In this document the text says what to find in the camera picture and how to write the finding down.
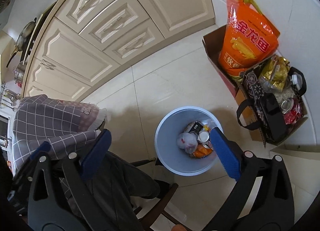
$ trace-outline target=cabinet handle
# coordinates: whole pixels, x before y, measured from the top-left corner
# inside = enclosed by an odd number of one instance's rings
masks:
[[[109,26],[107,26],[105,29],[103,29],[103,31],[107,31],[108,29],[110,29],[111,27],[113,27],[117,22],[119,22],[122,19],[122,17],[118,17],[114,22],[112,22]]]
[[[82,10],[91,0],[86,0],[81,7],[79,7],[79,10]]]
[[[43,91],[43,89],[39,89],[39,88],[37,88],[36,86],[33,86],[33,85],[32,85],[32,87],[35,88],[36,90]]]
[[[45,59],[42,59],[41,61],[45,62],[45,63],[46,63],[48,66],[50,66],[50,67],[56,67],[54,64],[46,61]]]
[[[53,68],[51,68],[48,65],[44,64],[43,62],[41,62],[40,64],[46,69],[54,70]]]
[[[125,48],[125,50],[128,50],[128,49],[134,47],[134,46],[135,46],[136,44],[138,44],[141,40],[143,40],[143,37],[140,37],[140,38],[139,38],[138,40],[136,40],[134,43],[128,45],[128,46]]]

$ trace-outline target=black pants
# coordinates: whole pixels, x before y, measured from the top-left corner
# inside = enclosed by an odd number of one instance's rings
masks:
[[[99,206],[121,231],[143,231],[134,214],[130,196],[155,198],[159,185],[147,174],[107,152],[87,186]]]

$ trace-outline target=silver screw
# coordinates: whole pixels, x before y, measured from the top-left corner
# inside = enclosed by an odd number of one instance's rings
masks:
[[[69,159],[74,159],[74,158],[76,158],[77,157],[77,153],[75,153],[75,152],[72,152],[72,153],[70,153],[69,154]]]
[[[276,161],[281,162],[282,161],[282,157],[280,155],[276,155],[275,156]]]
[[[47,157],[45,157],[45,156],[41,156],[41,157],[40,157],[40,159],[39,159],[39,162],[41,162],[41,163],[42,163],[42,162],[44,162],[46,159],[47,159]]]
[[[250,152],[250,151],[245,151],[245,152],[244,152],[244,156],[245,156],[245,157],[248,157],[248,158],[251,158],[251,157],[253,157],[253,153]]]

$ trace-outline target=wok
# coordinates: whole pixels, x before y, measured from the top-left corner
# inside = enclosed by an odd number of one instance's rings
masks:
[[[35,27],[36,27],[36,20],[37,20],[37,18],[35,18],[34,21],[29,22],[29,23],[24,27],[24,29],[22,30],[22,32],[20,33],[20,35],[19,35],[19,37],[18,37],[18,40],[17,40],[17,42],[16,42],[15,49],[14,49],[14,51],[13,51],[13,54],[12,54],[10,60],[9,60],[8,63],[7,63],[7,67],[9,66],[9,63],[11,62],[11,60],[14,58],[14,56],[15,56],[18,52],[21,52],[21,51],[23,51],[24,49],[27,48],[28,43],[29,43],[29,41],[30,41],[31,34],[32,34],[33,30],[34,30]]]

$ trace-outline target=gray checkered tablecloth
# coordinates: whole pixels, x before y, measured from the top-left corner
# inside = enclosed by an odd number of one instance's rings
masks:
[[[24,98],[13,122],[14,167],[19,170],[44,141],[51,144],[52,159],[93,144],[106,114],[106,109],[94,104],[55,100],[44,94]]]

